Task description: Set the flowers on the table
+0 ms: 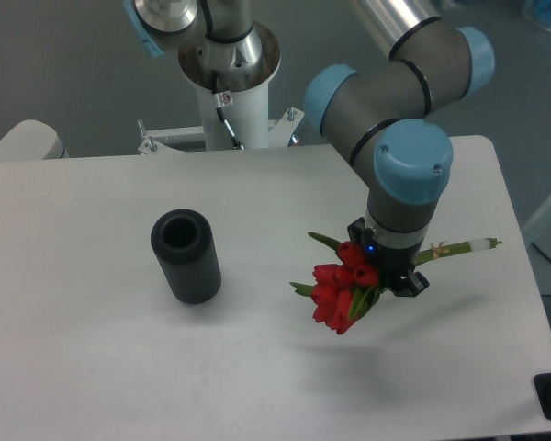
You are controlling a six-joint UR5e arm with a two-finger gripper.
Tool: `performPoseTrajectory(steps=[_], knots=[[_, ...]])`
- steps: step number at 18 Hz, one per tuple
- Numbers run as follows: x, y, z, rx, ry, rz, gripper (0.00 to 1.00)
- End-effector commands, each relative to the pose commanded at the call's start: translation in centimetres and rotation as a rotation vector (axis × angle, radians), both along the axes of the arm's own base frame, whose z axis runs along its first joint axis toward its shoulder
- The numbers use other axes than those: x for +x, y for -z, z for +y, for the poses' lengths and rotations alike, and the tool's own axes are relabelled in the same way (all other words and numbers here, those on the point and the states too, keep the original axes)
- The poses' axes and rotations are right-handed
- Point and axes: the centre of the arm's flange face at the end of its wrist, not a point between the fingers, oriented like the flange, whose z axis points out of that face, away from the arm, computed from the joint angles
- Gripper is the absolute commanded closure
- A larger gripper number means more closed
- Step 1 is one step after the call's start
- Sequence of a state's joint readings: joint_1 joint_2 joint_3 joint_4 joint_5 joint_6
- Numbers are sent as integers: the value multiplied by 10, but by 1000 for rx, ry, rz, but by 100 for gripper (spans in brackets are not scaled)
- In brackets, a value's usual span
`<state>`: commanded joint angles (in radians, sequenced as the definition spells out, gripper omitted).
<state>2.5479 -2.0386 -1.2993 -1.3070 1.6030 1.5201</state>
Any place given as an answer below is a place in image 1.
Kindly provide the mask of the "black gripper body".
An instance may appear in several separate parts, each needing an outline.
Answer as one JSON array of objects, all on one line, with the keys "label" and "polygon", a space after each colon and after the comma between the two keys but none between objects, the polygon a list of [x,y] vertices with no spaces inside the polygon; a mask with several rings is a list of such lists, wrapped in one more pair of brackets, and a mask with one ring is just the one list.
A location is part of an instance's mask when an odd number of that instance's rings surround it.
[{"label": "black gripper body", "polygon": [[409,272],[415,267],[414,261],[422,243],[407,248],[389,248],[380,243],[367,243],[363,246],[365,260],[375,266],[383,285],[403,285]]}]

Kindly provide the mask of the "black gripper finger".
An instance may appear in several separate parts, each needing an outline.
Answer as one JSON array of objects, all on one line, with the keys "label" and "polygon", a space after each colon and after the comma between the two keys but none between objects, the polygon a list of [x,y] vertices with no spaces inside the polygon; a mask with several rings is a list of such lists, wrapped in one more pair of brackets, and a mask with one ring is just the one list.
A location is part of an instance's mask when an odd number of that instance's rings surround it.
[{"label": "black gripper finger", "polygon": [[396,297],[417,297],[428,287],[428,279],[419,271],[409,270],[405,276],[391,275],[389,278],[389,289]]},{"label": "black gripper finger", "polygon": [[348,227],[348,236],[352,243],[359,244],[362,248],[373,247],[373,231],[365,224],[365,218],[360,217]]}]

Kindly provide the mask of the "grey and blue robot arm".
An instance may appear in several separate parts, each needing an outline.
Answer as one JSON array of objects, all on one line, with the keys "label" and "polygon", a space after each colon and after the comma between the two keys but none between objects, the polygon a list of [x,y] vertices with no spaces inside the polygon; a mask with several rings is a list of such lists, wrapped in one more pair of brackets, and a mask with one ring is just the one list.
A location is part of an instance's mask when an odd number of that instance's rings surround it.
[{"label": "grey and blue robot arm", "polygon": [[[127,1],[124,9],[150,55],[177,55],[197,90],[208,150],[267,146],[276,133],[267,87],[281,55],[249,2]],[[324,69],[303,109],[368,187],[351,238],[381,269],[384,288],[414,297],[428,285],[415,257],[453,161],[449,137],[426,117],[485,85],[495,57],[482,32],[450,28],[427,1],[357,1],[354,9],[388,65],[370,76],[344,64]]]}]

